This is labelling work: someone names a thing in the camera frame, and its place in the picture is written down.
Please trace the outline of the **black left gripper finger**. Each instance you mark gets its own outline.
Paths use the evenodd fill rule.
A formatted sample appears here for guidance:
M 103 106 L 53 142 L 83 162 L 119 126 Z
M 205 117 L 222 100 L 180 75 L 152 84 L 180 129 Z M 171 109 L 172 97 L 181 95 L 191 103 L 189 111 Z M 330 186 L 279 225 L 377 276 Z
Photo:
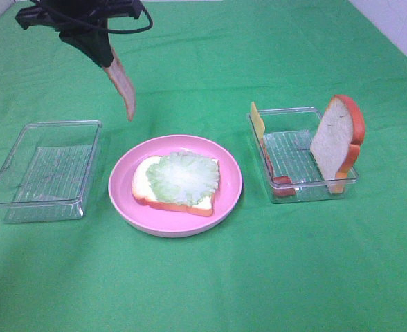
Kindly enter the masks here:
M 98 66 L 108 68 L 114 60 L 108 33 L 92 30 L 85 35 L 87 53 Z
M 72 47 L 78 49 L 80 52 L 86 55 L 91 61 L 98 62 L 95 51 L 93 50 L 92 46 L 87 40 L 81 38 L 81 36 L 60 34 L 60 39 L 64 43 L 69 44 Z

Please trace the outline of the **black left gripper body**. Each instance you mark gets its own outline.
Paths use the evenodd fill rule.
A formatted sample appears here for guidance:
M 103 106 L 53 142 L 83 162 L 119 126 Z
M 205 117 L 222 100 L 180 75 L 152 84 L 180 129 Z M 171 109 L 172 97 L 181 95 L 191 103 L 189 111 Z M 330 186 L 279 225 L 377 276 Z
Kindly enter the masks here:
M 108 27 L 108 20 L 118 17 L 138 19 L 142 14 L 141 1 L 33 1 L 15 16 L 24 29 L 48 26 L 64 36 L 98 33 L 130 35 L 142 28 L 116 30 Z

